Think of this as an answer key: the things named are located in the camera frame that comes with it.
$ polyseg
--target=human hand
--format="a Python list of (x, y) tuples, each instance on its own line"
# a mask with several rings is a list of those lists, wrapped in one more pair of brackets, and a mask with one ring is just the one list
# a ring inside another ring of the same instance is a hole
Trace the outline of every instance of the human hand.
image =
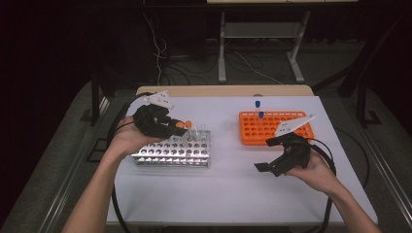
[(129, 154), (137, 152), (145, 145), (159, 143), (163, 140), (144, 135), (134, 125), (133, 117), (126, 116), (119, 122), (118, 130), (115, 132), (108, 150), (115, 151), (115, 154), (118, 154), (123, 159)]
[(332, 173), (324, 159), (314, 150), (311, 150), (309, 163), (305, 169), (295, 167), (290, 169), (286, 175), (297, 177), (326, 195), (330, 195), (333, 190), (342, 186), (342, 183)]

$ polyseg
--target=white table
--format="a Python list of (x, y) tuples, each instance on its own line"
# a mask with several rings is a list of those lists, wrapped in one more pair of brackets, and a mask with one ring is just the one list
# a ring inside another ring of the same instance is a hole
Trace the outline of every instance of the white table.
[[(252, 111), (260, 100), (263, 111), (304, 111), (315, 138), (329, 146), (337, 177), (354, 194), (373, 221), (377, 216), (342, 149), (325, 109), (316, 96), (172, 97), (173, 118), (205, 124), (212, 133), (211, 167), (136, 167), (127, 157), (116, 177), (124, 220), (139, 225), (312, 225), (324, 219), (326, 196), (297, 178), (260, 173), (254, 163), (270, 162), (282, 147), (243, 146), (238, 113)], [(132, 115), (139, 99), (128, 111)], [(111, 205), (108, 223), (117, 222)], [(343, 220), (333, 207), (330, 224)]]

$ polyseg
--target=silver test tube rack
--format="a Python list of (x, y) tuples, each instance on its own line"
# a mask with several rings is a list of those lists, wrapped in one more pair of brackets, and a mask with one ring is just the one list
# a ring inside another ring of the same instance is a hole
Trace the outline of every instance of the silver test tube rack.
[(149, 144), (130, 156), (136, 166), (210, 167), (210, 131), (188, 130), (183, 137), (172, 136)]

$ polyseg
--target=dark background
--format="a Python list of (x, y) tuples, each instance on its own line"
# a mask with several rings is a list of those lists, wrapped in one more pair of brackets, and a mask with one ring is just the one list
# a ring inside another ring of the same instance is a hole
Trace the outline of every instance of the dark background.
[[(401, 1), (361, 3), (385, 7), (356, 11), (319, 9), (311, 15), (305, 40), (376, 41), (396, 17), (407, 12), (406, 5), (399, 7)], [(157, 33), (168, 44), (192, 52), (199, 59), (204, 39), (219, 36), (219, 12), (148, 14), (158, 17)], [(275, 19), (298, 17), (298, 14), (301, 12), (282, 13)], [(229, 16), (239, 20), (272, 20), (274, 14), (237, 11)], [(411, 25), (410, 15), (406, 14), (364, 76), (409, 132), (412, 132), (408, 111), (412, 101)], [(155, 84), (156, 69), (151, 31), (138, 11), (79, 10), (72, 1), (3, 0), (0, 35), (3, 134), (0, 223), (3, 224), (71, 101), (91, 76), (99, 77), (105, 95), (114, 95), (117, 89)]]

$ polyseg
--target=metal frame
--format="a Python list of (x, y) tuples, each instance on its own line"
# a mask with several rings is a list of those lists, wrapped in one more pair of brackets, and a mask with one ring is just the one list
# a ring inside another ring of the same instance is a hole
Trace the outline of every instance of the metal frame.
[(224, 20), (224, 12), (222, 12), (221, 18), (221, 37), (220, 37), (220, 49), (219, 49), (219, 83), (226, 83), (226, 71), (224, 63), (224, 38), (295, 38), (294, 46), (291, 51), (287, 52), (288, 61), (291, 65), (294, 77), (298, 83), (304, 83), (303, 75), (300, 71), (299, 65), (296, 61), (297, 52), (299, 51), (300, 44), (302, 43), (303, 36), (306, 30), (306, 25), (309, 20), (310, 11), (306, 11), (303, 15), (302, 21), (299, 23), (297, 32), (294, 31), (291, 34), (290, 30), (285, 28), (294, 27), (295, 22), (282, 22), (282, 23), (242, 23), (242, 22), (228, 22)]

